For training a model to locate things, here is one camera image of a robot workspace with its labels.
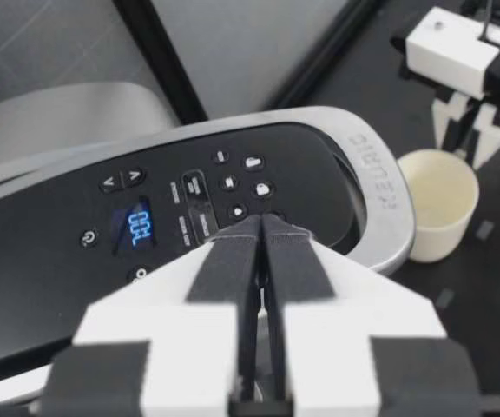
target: white cup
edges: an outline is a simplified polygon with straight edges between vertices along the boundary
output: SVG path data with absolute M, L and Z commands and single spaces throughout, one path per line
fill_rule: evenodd
M 410 259 L 435 262 L 448 256 L 464 237 L 479 200 L 473 169 L 462 159 L 437 149 L 401 157 L 416 211 L 416 240 Z

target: black frame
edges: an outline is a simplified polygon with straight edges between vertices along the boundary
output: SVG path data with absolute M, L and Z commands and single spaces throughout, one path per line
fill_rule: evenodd
M 150 0 L 113 0 L 182 124 L 205 122 L 206 111 Z
M 299 107 L 384 0 L 348 0 L 318 45 L 264 109 Z M 208 120 L 181 59 L 150 0 L 114 0 L 182 124 Z
M 350 46 L 372 13 L 386 0 L 349 0 L 317 46 L 273 96 L 267 109 L 289 109 L 306 104 L 313 89 Z

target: button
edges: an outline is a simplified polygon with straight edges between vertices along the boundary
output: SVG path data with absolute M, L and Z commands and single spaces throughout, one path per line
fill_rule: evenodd
M 140 168 L 132 168 L 122 173 L 122 179 L 127 187 L 135 187 L 141 184 L 145 177 L 146 173 Z
M 118 175 L 110 175 L 100 182 L 100 190 L 105 194 L 113 193 L 122 189 L 121 178 Z
M 227 213 L 230 218 L 238 221 L 244 219 L 247 216 L 248 210 L 244 204 L 234 204 L 229 208 Z
M 128 271 L 127 282 L 134 283 L 146 277 L 151 271 L 149 267 L 144 265 L 138 265 Z
M 269 182 L 258 182 L 254 186 L 253 192 L 259 198 L 267 198 L 273 194 L 273 185 Z
M 246 171 L 261 171 L 264 166 L 266 165 L 266 162 L 264 161 L 264 158 L 261 156 L 249 156 L 244 160 L 244 169 Z
M 83 248 L 93 248 L 97 244 L 97 230 L 92 228 L 82 232 L 80 237 L 80 246 Z
M 234 191 L 239 186 L 239 180 L 234 175 L 227 175 L 220 181 L 220 187 L 224 191 Z
M 218 150 L 214 153 L 212 159 L 217 165 L 223 165 L 229 161 L 229 153 L 225 150 Z

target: arrow button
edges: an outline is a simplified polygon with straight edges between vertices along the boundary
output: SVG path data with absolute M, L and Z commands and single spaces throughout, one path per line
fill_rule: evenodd
M 113 193 L 122 189 L 121 178 L 118 175 L 110 175 L 100 182 L 100 190 L 104 193 Z
M 125 186 L 135 187 L 144 181 L 146 174 L 143 169 L 132 168 L 122 173 L 123 179 L 125 181 Z

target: up arrow button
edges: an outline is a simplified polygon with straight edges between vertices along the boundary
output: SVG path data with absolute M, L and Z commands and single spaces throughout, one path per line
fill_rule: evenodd
M 140 168 L 132 168 L 123 172 L 123 179 L 127 187 L 135 187 L 144 181 L 144 171 Z

